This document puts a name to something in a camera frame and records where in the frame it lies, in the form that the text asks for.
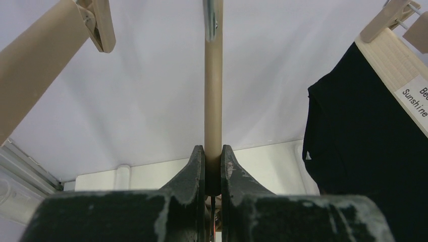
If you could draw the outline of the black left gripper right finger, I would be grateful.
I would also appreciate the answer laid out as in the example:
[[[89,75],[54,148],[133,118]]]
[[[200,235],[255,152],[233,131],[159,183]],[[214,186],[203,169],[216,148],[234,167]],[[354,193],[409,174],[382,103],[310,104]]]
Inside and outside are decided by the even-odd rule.
[[[221,155],[223,241],[393,241],[364,196],[283,196],[262,186],[229,145]]]

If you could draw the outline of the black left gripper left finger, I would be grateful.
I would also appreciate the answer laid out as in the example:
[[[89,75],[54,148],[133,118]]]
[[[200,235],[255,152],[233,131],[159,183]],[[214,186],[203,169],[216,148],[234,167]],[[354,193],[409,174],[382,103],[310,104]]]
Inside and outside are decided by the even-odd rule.
[[[203,155],[195,146],[193,168]],[[158,190],[62,192],[36,209],[21,241],[204,241],[201,182],[183,175]]]

